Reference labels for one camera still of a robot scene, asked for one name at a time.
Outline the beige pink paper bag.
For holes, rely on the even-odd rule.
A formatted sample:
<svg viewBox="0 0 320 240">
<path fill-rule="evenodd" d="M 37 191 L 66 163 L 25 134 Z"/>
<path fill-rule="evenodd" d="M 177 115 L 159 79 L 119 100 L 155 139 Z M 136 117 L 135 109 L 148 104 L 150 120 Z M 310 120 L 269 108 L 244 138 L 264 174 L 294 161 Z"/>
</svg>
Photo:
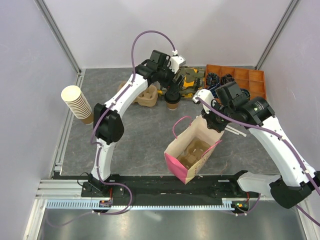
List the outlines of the beige pink paper bag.
<svg viewBox="0 0 320 240">
<path fill-rule="evenodd" d="M 190 119 L 188 127 L 179 135 L 176 126 L 184 119 Z M 183 184 L 189 183 L 205 165 L 216 146 L 222 141 L 224 132 L 209 129 L 202 116 L 180 118 L 172 127 L 173 141 L 164 151 L 168 170 Z"/>
</svg>

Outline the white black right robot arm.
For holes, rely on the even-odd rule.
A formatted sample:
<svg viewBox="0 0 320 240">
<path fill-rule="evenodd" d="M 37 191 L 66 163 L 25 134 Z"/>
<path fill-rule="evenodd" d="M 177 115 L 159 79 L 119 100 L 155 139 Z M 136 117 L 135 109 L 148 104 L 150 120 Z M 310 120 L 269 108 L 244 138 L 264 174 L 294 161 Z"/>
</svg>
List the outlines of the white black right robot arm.
<svg viewBox="0 0 320 240">
<path fill-rule="evenodd" d="M 245 127 L 264 147 L 279 174 L 263 175 L 243 171 L 229 184 L 235 197 L 245 192 L 271 196 L 280 206 L 290 209 L 320 191 L 320 173 L 303 159 L 285 134 L 275 111 L 263 97 L 248 100 L 236 82 L 215 90 L 198 90 L 193 102 L 202 104 L 201 115 L 207 128 L 222 132 L 229 123 Z"/>
</svg>

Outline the brown paper coffee cup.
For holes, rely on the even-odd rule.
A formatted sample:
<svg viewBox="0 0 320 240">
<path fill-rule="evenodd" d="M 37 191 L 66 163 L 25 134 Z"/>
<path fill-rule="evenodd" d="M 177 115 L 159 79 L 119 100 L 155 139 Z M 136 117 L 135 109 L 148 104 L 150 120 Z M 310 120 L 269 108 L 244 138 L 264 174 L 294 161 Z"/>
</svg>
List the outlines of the brown paper coffee cup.
<svg viewBox="0 0 320 240">
<path fill-rule="evenodd" d="M 169 110 L 175 110 L 177 109 L 179 106 L 179 102 L 166 102 L 166 107 L 169 109 Z"/>
</svg>

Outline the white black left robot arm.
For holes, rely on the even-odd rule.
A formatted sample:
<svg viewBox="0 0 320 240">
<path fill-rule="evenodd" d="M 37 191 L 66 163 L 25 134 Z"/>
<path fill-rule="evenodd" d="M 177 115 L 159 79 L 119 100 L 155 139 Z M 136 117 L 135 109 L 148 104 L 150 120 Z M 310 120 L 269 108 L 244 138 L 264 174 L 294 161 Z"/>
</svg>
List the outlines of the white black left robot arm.
<svg viewBox="0 0 320 240">
<path fill-rule="evenodd" d="M 93 133 L 91 142 L 96 145 L 96 156 L 91 175 L 95 181 L 92 191 L 99 197 L 106 196 L 110 185 L 105 180 L 111 175 L 111 161 L 116 143 L 122 138 L 125 128 L 122 117 L 133 101 L 151 84 L 176 90 L 174 78 L 186 59 L 175 50 L 173 56 L 153 50 L 150 58 L 134 67 L 124 86 L 104 104 L 93 109 Z"/>
</svg>

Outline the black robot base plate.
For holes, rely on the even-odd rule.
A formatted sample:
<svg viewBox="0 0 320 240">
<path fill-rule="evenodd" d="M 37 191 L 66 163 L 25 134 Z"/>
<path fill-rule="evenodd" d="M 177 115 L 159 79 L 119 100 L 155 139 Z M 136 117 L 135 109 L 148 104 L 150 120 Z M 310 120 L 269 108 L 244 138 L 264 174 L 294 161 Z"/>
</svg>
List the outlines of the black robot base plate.
<svg viewBox="0 0 320 240">
<path fill-rule="evenodd" d="M 174 175 L 112 174 L 106 184 L 88 177 L 82 185 L 81 196 L 87 198 L 110 197 L 118 205 L 191 205 L 219 204 L 223 199 L 253 199 L 257 192 L 245 192 L 235 175 L 197 175 L 187 184 Z"/>
</svg>

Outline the black plastic cup lid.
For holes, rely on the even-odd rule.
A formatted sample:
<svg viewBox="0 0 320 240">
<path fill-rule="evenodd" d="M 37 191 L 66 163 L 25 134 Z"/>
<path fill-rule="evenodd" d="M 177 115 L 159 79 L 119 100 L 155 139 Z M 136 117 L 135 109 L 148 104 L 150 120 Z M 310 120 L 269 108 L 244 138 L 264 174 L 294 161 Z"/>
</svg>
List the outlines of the black plastic cup lid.
<svg viewBox="0 0 320 240">
<path fill-rule="evenodd" d="M 176 92 L 169 92 L 167 91 L 164 95 L 164 100 L 168 103 L 168 104 L 177 104 L 180 102 L 181 100 L 181 94 L 176 91 Z"/>
</svg>

